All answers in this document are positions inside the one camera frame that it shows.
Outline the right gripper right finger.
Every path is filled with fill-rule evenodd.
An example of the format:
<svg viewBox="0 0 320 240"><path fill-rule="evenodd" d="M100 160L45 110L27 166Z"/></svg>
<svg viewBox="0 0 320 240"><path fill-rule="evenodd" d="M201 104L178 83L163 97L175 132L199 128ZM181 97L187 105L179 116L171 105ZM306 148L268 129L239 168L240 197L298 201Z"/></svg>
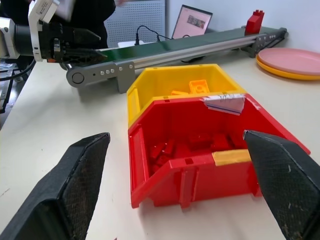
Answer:
<svg viewBox="0 0 320 240"><path fill-rule="evenodd" d="M320 166L297 143L243 133L262 195L287 240L320 238Z"/></svg>

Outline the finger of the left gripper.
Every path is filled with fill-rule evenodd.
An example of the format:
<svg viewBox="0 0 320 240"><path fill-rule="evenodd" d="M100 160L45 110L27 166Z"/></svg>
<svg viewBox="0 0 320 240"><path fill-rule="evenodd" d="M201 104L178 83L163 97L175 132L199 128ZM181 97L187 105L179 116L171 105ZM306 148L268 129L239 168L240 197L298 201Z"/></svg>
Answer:
<svg viewBox="0 0 320 240"><path fill-rule="evenodd" d="M74 42L99 42L101 37L94 32L84 28L73 29Z"/></svg>
<svg viewBox="0 0 320 240"><path fill-rule="evenodd" d="M101 63L107 59L107 56L95 49L75 48L65 50L66 63Z"/></svg>

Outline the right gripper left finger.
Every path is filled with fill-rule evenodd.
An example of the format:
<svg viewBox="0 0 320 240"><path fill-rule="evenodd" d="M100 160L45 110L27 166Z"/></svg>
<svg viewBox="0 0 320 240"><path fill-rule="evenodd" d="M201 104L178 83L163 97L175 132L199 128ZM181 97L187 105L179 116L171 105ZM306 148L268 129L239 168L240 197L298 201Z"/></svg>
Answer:
<svg viewBox="0 0 320 240"><path fill-rule="evenodd" d="M32 189L0 235L2 240L84 240L100 192L108 132L68 147Z"/></svg>

